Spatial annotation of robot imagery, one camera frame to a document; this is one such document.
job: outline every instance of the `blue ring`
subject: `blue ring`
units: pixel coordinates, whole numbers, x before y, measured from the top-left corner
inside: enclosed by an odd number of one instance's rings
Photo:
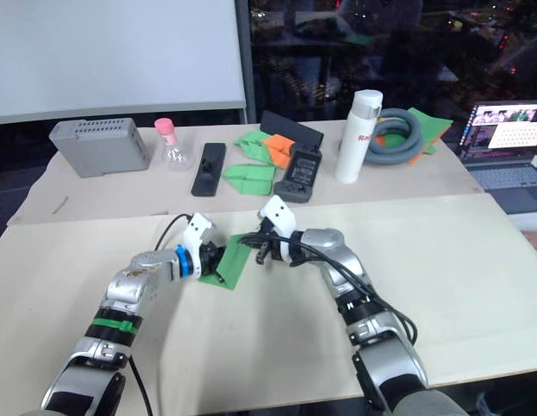
[[[185,252],[186,249],[181,244],[176,246],[176,254],[178,255],[178,260],[180,260],[181,277],[186,277],[191,273],[190,264],[188,263],[188,258],[186,257]]]

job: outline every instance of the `white thermos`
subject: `white thermos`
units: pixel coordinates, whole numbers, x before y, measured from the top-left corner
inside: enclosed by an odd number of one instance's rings
[[[352,109],[347,115],[338,165],[334,174],[339,182],[352,184],[357,180],[372,131],[380,115],[382,98],[382,93],[374,89],[364,89],[355,93]]]

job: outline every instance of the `laptop keyboard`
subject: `laptop keyboard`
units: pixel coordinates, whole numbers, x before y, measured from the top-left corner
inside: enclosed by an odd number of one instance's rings
[[[537,171],[531,166],[481,169],[470,174],[486,190],[537,186]]]

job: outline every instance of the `laptop screen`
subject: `laptop screen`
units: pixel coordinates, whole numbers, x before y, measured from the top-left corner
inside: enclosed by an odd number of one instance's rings
[[[531,160],[537,154],[537,101],[477,103],[459,143],[463,163]]]

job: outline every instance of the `green band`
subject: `green band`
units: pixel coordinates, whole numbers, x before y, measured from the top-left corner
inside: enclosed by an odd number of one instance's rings
[[[115,321],[113,319],[95,318],[92,321],[92,325],[99,325],[101,327],[116,328],[122,332],[129,332],[136,335],[138,329],[133,326],[130,321]]]

